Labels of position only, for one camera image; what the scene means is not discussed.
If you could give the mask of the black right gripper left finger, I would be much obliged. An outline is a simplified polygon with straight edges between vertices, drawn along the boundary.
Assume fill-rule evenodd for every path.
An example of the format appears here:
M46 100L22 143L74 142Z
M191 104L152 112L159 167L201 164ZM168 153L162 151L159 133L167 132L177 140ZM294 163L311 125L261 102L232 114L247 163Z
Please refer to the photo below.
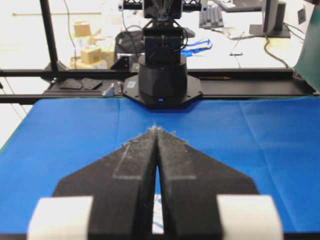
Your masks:
M152 233L157 132L63 177L39 199L30 240L143 240Z

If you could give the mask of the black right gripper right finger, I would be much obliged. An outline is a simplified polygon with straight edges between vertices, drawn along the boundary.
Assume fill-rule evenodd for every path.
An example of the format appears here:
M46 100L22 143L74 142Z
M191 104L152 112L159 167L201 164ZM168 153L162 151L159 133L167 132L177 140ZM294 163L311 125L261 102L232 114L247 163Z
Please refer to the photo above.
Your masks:
M164 234L173 240L281 240L277 208L253 179L157 131Z

